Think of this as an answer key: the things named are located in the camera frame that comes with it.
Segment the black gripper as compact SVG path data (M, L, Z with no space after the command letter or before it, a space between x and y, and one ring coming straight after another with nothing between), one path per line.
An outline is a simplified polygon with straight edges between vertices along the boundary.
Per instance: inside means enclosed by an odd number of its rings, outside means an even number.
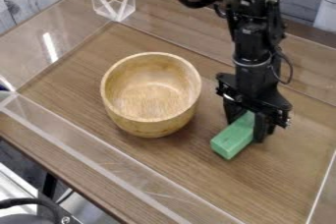
M289 124L292 105L277 90L281 73L279 58L260 66L236 65L236 73L217 73L216 94L223 97L227 123L232 124L247 112L255 114L253 141L261 143L275 132L276 125Z

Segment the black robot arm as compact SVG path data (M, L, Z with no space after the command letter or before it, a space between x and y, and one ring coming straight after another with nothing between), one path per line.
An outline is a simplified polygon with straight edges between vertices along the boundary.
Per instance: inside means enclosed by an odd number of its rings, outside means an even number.
M261 142L289 124L293 106L279 92L281 66L291 59L280 47L285 35L280 0L179 0L191 9L212 7L227 20L235 72L216 75L228 122L253 113L252 140Z

